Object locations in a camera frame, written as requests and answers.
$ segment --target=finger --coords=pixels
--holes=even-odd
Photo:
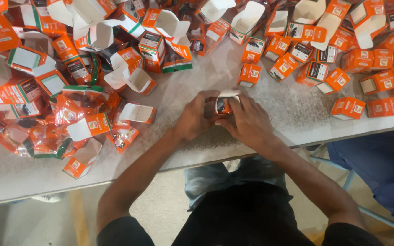
[[[232,137],[238,138],[238,129],[232,124],[232,122],[230,122],[230,121],[228,121],[226,119],[221,119],[221,120],[217,120],[215,122],[215,124],[217,126],[222,126],[222,127],[226,128],[226,130],[228,132],[230,132]]]

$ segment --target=table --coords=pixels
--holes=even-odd
[[[89,174],[75,180],[62,171],[68,161],[56,159],[23,158],[0,146],[0,203],[67,190],[90,187],[116,179],[134,160],[150,148],[170,127],[182,112],[183,106],[197,92],[208,89],[230,89],[237,83],[241,69],[240,46],[230,39],[207,57],[194,56],[192,70],[170,74],[152,74],[158,87],[149,97],[130,88],[124,96],[142,105],[154,106],[158,111],[152,125],[132,124],[140,135],[119,155],[113,144],[104,136],[98,139],[103,148]],[[342,91],[324,95],[315,87],[298,84],[294,80],[299,69],[282,83],[266,72],[273,62],[262,58],[259,83],[244,89],[250,97],[269,113],[277,136],[293,148],[354,137],[378,131],[394,129],[394,117],[368,119],[366,110],[360,120],[340,120],[330,115],[337,98],[352,96],[365,102],[382,97],[382,94],[364,96],[358,79],[367,75],[355,75]],[[196,165],[216,163],[255,154],[255,151],[233,139],[219,126],[178,150],[162,166],[161,171],[189,168]]]

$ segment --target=person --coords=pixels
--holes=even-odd
[[[238,170],[231,173],[223,171],[222,164],[185,171],[193,212],[172,245],[314,245],[297,229],[284,172],[328,217],[323,245],[383,245],[365,230],[352,198],[273,134],[269,115],[254,99],[243,94],[239,95],[241,103],[229,99],[236,125],[219,115],[205,119],[205,104],[218,94],[199,92],[176,125],[105,191],[98,203],[98,246],[154,245],[129,209],[164,162],[214,124],[260,156],[241,160]]]

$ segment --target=open cardboard box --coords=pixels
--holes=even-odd
[[[155,115],[156,109],[154,107],[128,103],[124,106],[118,119],[151,124],[155,119]]]
[[[250,1],[246,8],[239,12],[232,20],[230,38],[239,44],[250,36],[252,29],[265,11],[264,5]]]
[[[228,8],[235,7],[235,0],[204,0],[197,7],[195,15],[205,24],[211,24],[220,19]]]
[[[77,152],[68,161],[63,171],[75,179],[79,179],[86,174],[92,167],[92,164],[100,153],[102,144],[94,138],[89,139],[86,146],[77,150]]]
[[[179,21],[169,10],[148,9],[142,26],[145,30],[161,34],[167,38],[186,36],[191,22]]]

